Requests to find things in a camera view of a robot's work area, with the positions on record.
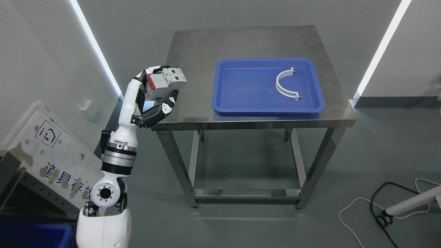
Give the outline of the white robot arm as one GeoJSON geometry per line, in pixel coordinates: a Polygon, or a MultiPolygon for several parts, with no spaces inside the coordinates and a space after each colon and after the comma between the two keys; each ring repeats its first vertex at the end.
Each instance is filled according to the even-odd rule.
{"type": "Polygon", "coordinates": [[[131,237],[131,212],[127,184],[138,145],[136,128],[122,125],[101,132],[101,172],[90,200],[79,212],[75,241],[79,248],[127,248],[131,237]]]}

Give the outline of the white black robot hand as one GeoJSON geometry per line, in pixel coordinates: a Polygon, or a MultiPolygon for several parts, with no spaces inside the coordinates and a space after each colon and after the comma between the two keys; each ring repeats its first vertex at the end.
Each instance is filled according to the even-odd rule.
{"type": "Polygon", "coordinates": [[[173,90],[159,100],[150,101],[145,88],[146,77],[146,69],[143,69],[129,83],[120,110],[118,131],[128,132],[136,127],[150,128],[169,116],[175,107],[179,90],[173,90]]]}

